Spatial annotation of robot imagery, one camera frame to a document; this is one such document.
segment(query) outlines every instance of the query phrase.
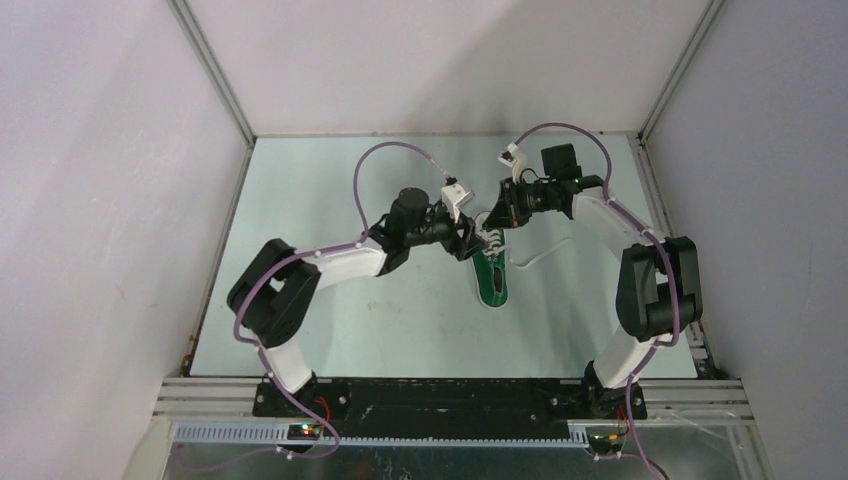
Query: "white wall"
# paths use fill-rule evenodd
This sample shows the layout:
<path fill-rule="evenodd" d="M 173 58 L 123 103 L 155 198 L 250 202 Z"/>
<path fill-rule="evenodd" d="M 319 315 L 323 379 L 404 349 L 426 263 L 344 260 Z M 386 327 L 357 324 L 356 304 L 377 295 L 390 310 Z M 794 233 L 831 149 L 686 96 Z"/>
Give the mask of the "white wall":
<path fill-rule="evenodd" d="M 706 4 L 191 2 L 259 135 L 636 130 Z"/>
<path fill-rule="evenodd" d="M 845 478 L 848 3 L 728 2 L 650 148 L 779 479 Z"/>
<path fill-rule="evenodd" d="M 0 477 L 120 477 L 244 151 L 165 1 L 0 7 Z"/>

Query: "metal frame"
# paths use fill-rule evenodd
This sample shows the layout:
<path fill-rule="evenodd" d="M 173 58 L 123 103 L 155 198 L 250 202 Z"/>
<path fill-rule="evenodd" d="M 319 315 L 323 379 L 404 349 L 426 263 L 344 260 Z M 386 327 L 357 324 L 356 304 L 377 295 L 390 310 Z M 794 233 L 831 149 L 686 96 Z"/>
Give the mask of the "metal frame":
<path fill-rule="evenodd" d="M 218 61 L 212 52 L 203 31 L 192 12 L 188 0 L 168 0 L 175 17 L 183 28 L 189 43 L 197 54 L 198 61 L 208 74 L 222 103 L 232 117 L 246 145 L 247 155 L 241 170 L 239 187 L 230 205 L 227 218 L 227 228 L 219 242 L 215 266 L 210 274 L 207 285 L 207 295 L 204 307 L 198 317 L 199 331 L 203 314 L 208 307 L 209 293 L 220 265 L 223 247 L 226 244 L 229 226 L 235 214 L 236 205 L 244 184 L 244 176 L 249 165 L 252 148 L 256 142 L 256 134 L 250 127 L 248 119 L 226 79 Z M 660 94 L 639 132 L 628 134 L 637 171 L 643 185 L 654 225 L 673 233 L 673 226 L 668 210 L 663 202 L 657 179 L 651 165 L 646 142 L 653 133 L 662 117 L 669 100 L 680 85 L 680 81 L 690 67 L 692 60 L 700 49 L 704 38 L 711 30 L 720 13 L 725 0 L 710 0 L 698 21 L 698 24 L 683 49 L 677 63 L 663 86 Z M 714 365 L 708 351 L 703 330 L 700 324 L 693 324 L 686 330 L 686 338 L 692 350 L 693 359 L 702 374 L 713 372 Z M 186 356 L 183 367 L 187 367 L 193 356 L 196 339 L 192 342 L 191 351 Z M 154 407 L 154 417 L 168 418 L 172 424 L 172 440 L 181 442 L 198 441 L 205 443 L 274 443 L 279 440 L 280 427 L 289 423 L 300 423 L 301 418 L 281 418 L 269 422 L 267 418 L 252 416 L 252 408 L 256 386 L 261 381 L 255 377 L 211 378 L 211 377 L 181 377 L 172 376 L 164 379 L 159 398 Z M 564 379 L 563 382 L 579 382 L 575 379 Z M 739 380 L 650 380 L 643 379 L 641 385 L 648 419 L 637 421 L 640 427 L 688 427 L 704 429 L 706 427 L 723 426 L 727 440 L 733 446 L 734 456 L 743 479 L 772 479 L 773 474 L 765 460 L 762 441 L 756 430 L 754 416 L 748 405 L 748 399 Z M 614 421 L 591 420 L 570 421 L 569 426 L 576 437 L 576 442 L 553 442 L 549 446 L 574 447 L 582 446 L 587 428 L 607 427 L 615 425 Z M 492 446 L 491 443 L 476 442 L 480 445 Z M 398 439 L 356 439 L 345 438 L 346 445 L 379 445 L 379 446 L 408 446 L 421 444 L 405 442 Z M 456 446 L 474 446 L 475 442 L 452 442 Z M 533 442 L 504 441 L 496 442 L 499 446 L 520 447 L 540 446 L 544 444 Z"/>

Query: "green shoe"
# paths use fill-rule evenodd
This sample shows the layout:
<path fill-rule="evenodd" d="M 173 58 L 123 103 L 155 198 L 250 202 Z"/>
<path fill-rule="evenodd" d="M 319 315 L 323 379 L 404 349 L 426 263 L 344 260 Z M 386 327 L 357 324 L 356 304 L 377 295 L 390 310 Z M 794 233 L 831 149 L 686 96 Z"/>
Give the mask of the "green shoe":
<path fill-rule="evenodd" d="M 475 233 L 489 243 L 482 252 L 471 257 L 474 274 L 477 278 L 477 298 L 489 308 L 500 308 L 506 303 L 506 241 L 503 230 L 484 231 L 483 222 L 489 212 L 483 212 L 474 219 Z"/>

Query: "perforated metal strip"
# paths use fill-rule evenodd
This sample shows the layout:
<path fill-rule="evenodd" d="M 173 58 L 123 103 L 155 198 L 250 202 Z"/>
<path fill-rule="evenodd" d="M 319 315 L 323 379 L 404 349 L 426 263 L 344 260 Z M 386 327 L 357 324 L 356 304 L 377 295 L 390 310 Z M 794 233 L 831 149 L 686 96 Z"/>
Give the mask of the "perforated metal strip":
<path fill-rule="evenodd" d="M 228 443 L 251 445 L 313 444 L 312 440 L 288 440 L 286 432 L 288 423 L 265 422 L 191 422 L 183 421 L 176 425 L 174 442 L 176 443 Z M 342 445 L 355 446 L 386 446 L 386 447 L 556 447 L 556 448 L 586 448 L 589 446 L 584 427 L 571 426 L 570 439 L 546 440 L 444 440 L 437 438 L 360 438 L 342 437 Z M 331 444 L 332 438 L 322 438 L 320 444 Z"/>

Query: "floor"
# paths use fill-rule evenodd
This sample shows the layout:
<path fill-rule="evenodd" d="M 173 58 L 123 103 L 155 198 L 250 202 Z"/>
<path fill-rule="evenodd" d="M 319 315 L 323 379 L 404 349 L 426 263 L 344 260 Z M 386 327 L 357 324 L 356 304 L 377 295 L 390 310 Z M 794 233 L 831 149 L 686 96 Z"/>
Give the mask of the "floor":
<path fill-rule="evenodd" d="M 361 231 L 352 198 L 356 161 L 385 140 L 430 152 L 476 196 L 474 215 L 494 205 L 509 169 L 496 158 L 513 135 L 261 138 L 257 142 L 206 312 L 192 375 L 261 375 L 253 350 L 232 338 L 234 314 L 225 299 L 261 246 L 282 238 L 299 248 L 353 241 Z M 629 141 L 601 137 L 614 163 L 615 195 L 650 219 Z M 541 174 L 539 151 L 573 143 L 584 174 L 603 175 L 598 148 L 573 135 L 537 135 L 522 143 Z M 392 147 L 362 169 L 360 191 L 369 224 L 388 211 L 398 191 L 417 186 L 431 198 L 442 180 L 422 157 Z M 507 268 L 509 301 L 498 310 L 477 300 L 470 262 L 441 246 L 413 249 L 390 275 L 357 279 L 320 292 L 298 333 L 319 375 L 378 377 L 579 377 L 605 347 L 618 321 L 614 311 L 619 265 L 596 237 L 560 213 L 534 215 L 507 231 L 516 263 L 563 238 L 572 240 L 526 269 Z M 695 377 L 685 342 L 661 349 L 645 377 Z"/>

